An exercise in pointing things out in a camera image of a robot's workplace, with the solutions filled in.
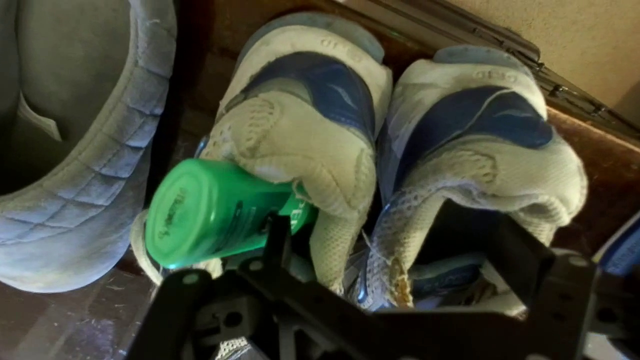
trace green plastic bottle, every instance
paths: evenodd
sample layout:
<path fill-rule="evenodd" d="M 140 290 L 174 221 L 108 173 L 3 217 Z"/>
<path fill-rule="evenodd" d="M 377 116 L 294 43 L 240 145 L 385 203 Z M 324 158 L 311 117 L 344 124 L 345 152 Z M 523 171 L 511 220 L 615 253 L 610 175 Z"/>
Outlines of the green plastic bottle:
<path fill-rule="evenodd" d="M 249 252 L 266 243 L 266 217 L 290 216 L 292 234 L 315 220 L 292 183 L 263 182 L 229 161 L 183 160 L 156 189 L 143 242 L 164 268 Z"/>

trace green bottle cap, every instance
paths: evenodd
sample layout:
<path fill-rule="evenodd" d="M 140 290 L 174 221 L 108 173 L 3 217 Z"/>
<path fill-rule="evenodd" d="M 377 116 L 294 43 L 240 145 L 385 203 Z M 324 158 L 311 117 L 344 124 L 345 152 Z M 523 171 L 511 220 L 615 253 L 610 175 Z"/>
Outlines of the green bottle cap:
<path fill-rule="evenodd" d="M 266 243 L 269 212 L 290 216 L 292 232 L 315 213 L 292 183 L 269 183 L 229 161 L 183 160 L 151 198 L 145 250 L 165 268 L 249 252 Z"/>

